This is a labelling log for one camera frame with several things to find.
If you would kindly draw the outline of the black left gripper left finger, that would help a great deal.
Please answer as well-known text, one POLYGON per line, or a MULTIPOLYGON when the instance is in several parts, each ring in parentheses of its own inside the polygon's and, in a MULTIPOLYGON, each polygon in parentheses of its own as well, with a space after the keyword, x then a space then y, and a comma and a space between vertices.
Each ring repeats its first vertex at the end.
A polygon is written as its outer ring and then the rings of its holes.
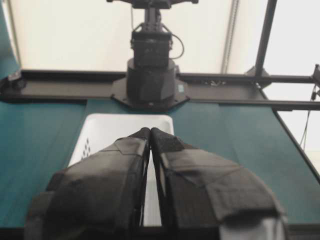
POLYGON ((128 240, 143 220, 150 130, 59 170, 29 206, 26 240, 128 240))

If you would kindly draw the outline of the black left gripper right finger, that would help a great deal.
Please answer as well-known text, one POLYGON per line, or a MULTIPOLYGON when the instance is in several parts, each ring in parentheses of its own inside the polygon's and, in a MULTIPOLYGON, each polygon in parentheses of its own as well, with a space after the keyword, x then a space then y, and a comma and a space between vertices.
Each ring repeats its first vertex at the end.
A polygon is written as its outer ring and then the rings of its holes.
POLYGON ((285 240, 286 213, 252 171, 151 129, 162 225, 176 240, 285 240))

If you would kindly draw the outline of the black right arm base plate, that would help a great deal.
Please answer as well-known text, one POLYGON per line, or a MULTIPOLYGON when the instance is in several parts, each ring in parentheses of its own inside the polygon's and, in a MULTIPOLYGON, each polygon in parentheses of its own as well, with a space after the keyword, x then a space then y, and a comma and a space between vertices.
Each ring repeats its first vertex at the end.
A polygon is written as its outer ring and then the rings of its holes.
POLYGON ((113 82, 111 97, 131 109, 151 112, 165 112, 190 100, 188 84, 177 78, 163 86, 128 84, 122 78, 113 82))

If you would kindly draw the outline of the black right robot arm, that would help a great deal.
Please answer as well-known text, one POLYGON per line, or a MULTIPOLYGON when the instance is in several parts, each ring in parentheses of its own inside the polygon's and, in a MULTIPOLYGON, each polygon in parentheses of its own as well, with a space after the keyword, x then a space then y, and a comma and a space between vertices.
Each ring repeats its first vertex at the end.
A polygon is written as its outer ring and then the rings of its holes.
POLYGON ((123 79, 113 83, 112 97, 125 103, 162 104, 185 99, 177 92, 177 67, 170 57, 175 35, 162 23, 161 10, 179 0, 129 0, 132 9, 144 10, 144 21, 132 29, 133 58, 123 79))

